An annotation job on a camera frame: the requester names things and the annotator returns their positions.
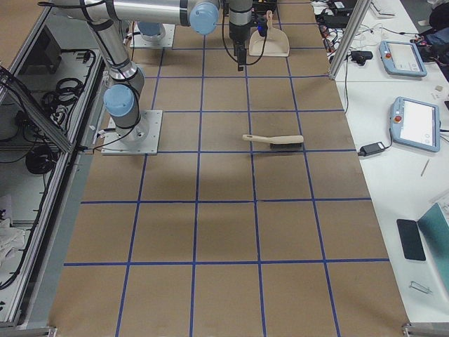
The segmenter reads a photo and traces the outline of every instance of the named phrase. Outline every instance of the tablet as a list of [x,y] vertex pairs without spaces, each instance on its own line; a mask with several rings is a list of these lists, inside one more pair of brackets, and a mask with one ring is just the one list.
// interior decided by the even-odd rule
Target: tablet
[[438,105],[398,97],[391,109],[391,139],[395,143],[438,152],[440,114]]
[[381,41],[380,57],[385,70],[392,75],[424,77],[427,75],[420,52],[408,42]]

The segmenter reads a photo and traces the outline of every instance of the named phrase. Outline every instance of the white mounting plate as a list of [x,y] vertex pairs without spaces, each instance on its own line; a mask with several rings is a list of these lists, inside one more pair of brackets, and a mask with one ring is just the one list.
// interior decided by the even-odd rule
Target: white mounting plate
[[[163,112],[162,110],[144,110],[141,114],[143,121],[149,125],[149,134],[143,141],[124,143],[118,140],[102,147],[101,153],[104,155],[157,154]],[[115,128],[112,118],[109,120],[108,128]],[[104,144],[113,142],[117,138],[118,135],[115,132],[107,133]]]
[[[163,27],[166,29],[166,35],[161,40],[151,42],[144,40],[142,35],[135,35],[134,40],[131,39],[130,47],[134,49],[162,49],[173,47],[176,26],[164,23]],[[134,32],[140,32],[137,25],[134,27]]]

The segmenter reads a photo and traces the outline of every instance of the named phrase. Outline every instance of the white desk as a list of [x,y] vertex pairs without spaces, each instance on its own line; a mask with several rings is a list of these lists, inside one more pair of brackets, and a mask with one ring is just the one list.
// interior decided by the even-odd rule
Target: white desk
[[[391,6],[395,8],[396,18],[376,20],[368,12],[363,24],[374,27],[382,23],[384,27],[395,31],[416,32],[400,1],[391,1]],[[407,41],[410,38],[387,34],[387,39],[391,41]],[[380,42],[380,32],[369,35],[367,44]],[[393,77],[385,72],[377,46],[365,47],[363,50],[371,50],[375,57],[364,67],[349,61],[347,81],[347,118],[357,148],[377,141],[389,144],[389,111],[398,96],[437,104],[440,107],[441,128],[449,128],[449,111],[443,104],[444,100],[449,99],[449,83],[436,65],[427,65],[428,75],[421,79]],[[337,87],[343,104],[344,71],[345,65],[337,76]],[[436,86],[442,86],[443,91],[435,90]],[[428,159],[429,164],[421,176]],[[361,165],[410,321],[449,322],[449,295],[439,278],[424,237],[427,261],[406,260],[396,226],[399,218],[419,219],[438,196],[449,192],[449,144],[441,141],[441,150],[436,154],[393,144],[382,154],[361,158]],[[425,294],[410,288],[411,281],[429,287],[431,293]]]

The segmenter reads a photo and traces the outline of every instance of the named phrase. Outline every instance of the beige dustpan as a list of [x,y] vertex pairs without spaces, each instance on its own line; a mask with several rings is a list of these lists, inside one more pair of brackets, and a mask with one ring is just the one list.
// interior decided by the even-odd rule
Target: beige dustpan
[[[273,12],[267,11],[267,42],[265,42],[265,49],[263,56],[278,56],[286,58],[290,52],[290,44],[286,33],[280,29],[273,28]],[[259,35],[256,30],[250,39],[250,55],[260,56],[262,47],[264,45],[264,37]]]

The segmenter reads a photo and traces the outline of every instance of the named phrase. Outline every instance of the brown tile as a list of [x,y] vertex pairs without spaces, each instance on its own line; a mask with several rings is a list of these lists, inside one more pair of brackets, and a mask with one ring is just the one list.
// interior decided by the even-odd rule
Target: brown tile
[[150,157],[142,200],[195,200],[197,154],[160,153]]
[[135,207],[134,204],[81,205],[66,262],[126,262]]
[[249,79],[251,110],[294,110],[290,79]]
[[321,263],[263,265],[268,336],[336,336]]
[[[254,56],[248,57],[248,63],[257,60]],[[261,58],[255,65],[246,68],[248,76],[288,76],[287,62],[285,58]]]
[[192,267],[131,267],[120,336],[185,336],[190,328]]
[[371,201],[321,201],[317,207],[327,258],[388,258]]
[[176,26],[173,48],[203,48],[204,36],[191,27]]
[[227,55],[225,49],[207,49],[205,54],[204,76],[244,77],[245,72],[237,71],[237,64]]
[[338,110],[342,102],[334,81],[327,77],[293,79],[299,110]]
[[126,267],[112,266],[65,267],[49,324],[65,337],[114,336],[125,271]]
[[145,84],[139,99],[139,108],[141,110],[150,110],[152,108],[155,87],[156,79],[145,79]]
[[203,110],[247,111],[245,79],[204,79]]
[[316,198],[370,196],[357,153],[315,152],[307,158]]
[[161,76],[200,77],[203,75],[203,51],[167,49],[163,52]]
[[155,77],[159,73],[161,55],[162,51],[158,49],[135,49],[133,61],[138,64],[146,77]]
[[342,336],[402,336],[408,321],[388,262],[331,263],[330,282]]
[[[224,26],[224,40],[226,41],[226,46],[229,49],[229,51],[232,54],[233,47],[232,47],[232,40],[229,38],[229,26]],[[225,46],[223,45],[223,39],[222,39],[222,26],[217,26],[217,28],[206,36],[206,48],[223,48],[223,51],[225,51]]]
[[311,4],[280,4],[277,13],[282,24],[316,23]]
[[324,49],[293,49],[288,64],[292,76],[324,75],[330,67]]
[[311,202],[259,202],[262,260],[320,260],[321,247]]
[[[296,112],[251,112],[251,129],[254,135],[264,137],[293,136],[300,133]],[[253,149],[268,151],[270,146],[253,142]]]
[[249,151],[249,143],[241,139],[248,130],[247,112],[204,112],[201,149],[203,151]]
[[257,260],[254,204],[200,204],[196,258]]
[[133,261],[192,261],[194,204],[141,204]]
[[83,200],[137,200],[143,159],[143,156],[95,155]]
[[162,119],[159,151],[197,151],[199,112],[170,112]]
[[354,149],[343,111],[300,113],[302,135],[308,150]]
[[200,200],[253,200],[248,154],[202,154]]
[[256,265],[199,265],[195,278],[195,337],[262,336]]
[[291,48],[324,48],[318,25],[282,25]]
[[310,198],[303,154],[258,154],[254,157],[257,198]]
[[199,111],[201,79],[159,79],[155,109]]

